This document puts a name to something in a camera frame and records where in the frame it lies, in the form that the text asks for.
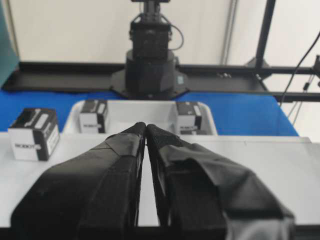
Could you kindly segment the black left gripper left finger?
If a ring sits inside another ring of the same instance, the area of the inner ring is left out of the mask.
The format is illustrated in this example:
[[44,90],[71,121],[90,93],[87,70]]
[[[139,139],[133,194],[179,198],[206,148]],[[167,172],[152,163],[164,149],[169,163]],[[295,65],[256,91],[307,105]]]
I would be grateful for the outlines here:
[[14,209],[17,240],[122,240],[137,226],[146,125],[109,136],[36,180]]

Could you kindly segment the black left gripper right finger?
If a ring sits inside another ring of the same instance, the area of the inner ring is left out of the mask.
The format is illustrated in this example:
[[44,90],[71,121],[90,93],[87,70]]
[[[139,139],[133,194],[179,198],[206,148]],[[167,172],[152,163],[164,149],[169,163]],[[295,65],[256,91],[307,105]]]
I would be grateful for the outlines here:
[[292,240],[295,217],[248,167],[154,124],[146,128],[156,209],[185,240]]

